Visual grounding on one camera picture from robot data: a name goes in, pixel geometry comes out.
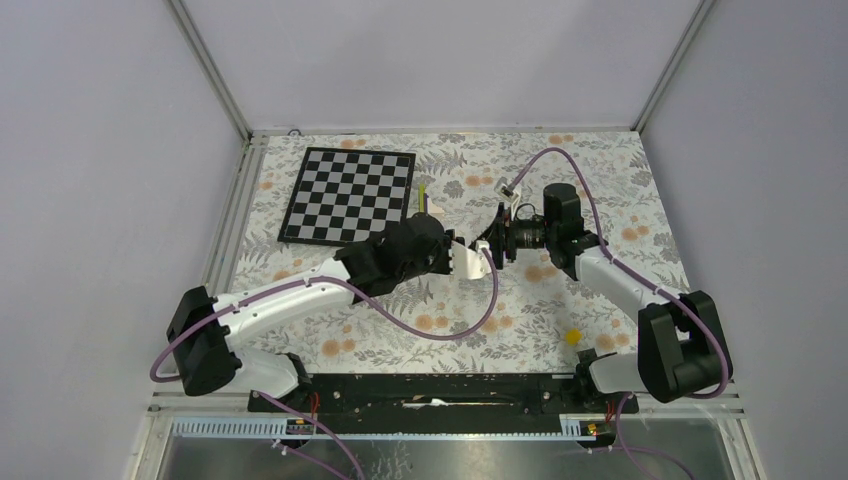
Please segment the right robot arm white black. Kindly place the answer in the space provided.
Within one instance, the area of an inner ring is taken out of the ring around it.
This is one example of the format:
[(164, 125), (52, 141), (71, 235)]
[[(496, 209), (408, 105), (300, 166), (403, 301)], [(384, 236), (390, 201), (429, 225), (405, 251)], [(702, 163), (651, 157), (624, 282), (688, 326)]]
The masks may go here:
[(647, 393), (661, 403), (712, 398), (724, 391), (733, 367), (716, 304), (703, 291), (668, 290), (619, 261), (597, 231), (586, 229), (574, 186), (548, 185), (543, 210), (518, 217), (518, 188), (500, 184), (495, 217), (472, 247), (489, 247), (497, 269), (521, 250), (547, 251), (555, 268), (602, 295), (637, 327), (630, 354), (579, 353), (572, 395), (597, 412), (613, 395)]

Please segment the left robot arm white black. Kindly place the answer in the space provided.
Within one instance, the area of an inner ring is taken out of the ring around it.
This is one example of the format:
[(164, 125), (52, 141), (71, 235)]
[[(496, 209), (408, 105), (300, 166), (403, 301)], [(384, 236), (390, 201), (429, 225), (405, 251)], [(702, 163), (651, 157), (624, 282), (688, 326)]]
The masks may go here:
[(252, 341), (285, 322), (389, 294), (416, 277), (449, 274), (453, 239), (436, 218), (418, 213), (264, 287), (217, 297), (203, 286), (192, 288), (166, 332), (166, 353), (177, 370), (172, 378), (190, 397), (233, 387), (299, 410), (311, 388), (302, 361), (255, 348)]

